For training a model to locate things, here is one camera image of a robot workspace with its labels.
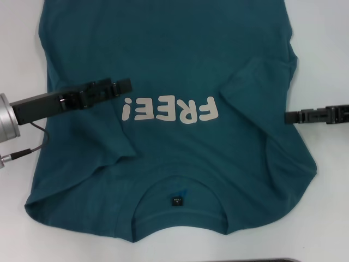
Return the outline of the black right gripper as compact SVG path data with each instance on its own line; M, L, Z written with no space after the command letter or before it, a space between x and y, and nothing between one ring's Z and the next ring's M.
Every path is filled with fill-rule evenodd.
M286 112L285 123L349 123L349 105L335 105L326 108Z

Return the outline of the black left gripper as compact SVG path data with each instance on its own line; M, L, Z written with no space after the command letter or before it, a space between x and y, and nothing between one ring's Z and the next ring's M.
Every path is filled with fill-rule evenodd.
M94 86L95 83L89 82L67 87L61 91L30 97L13 102L12 109L19 125L78 110L83 108L80 98L85 96L87 90Z

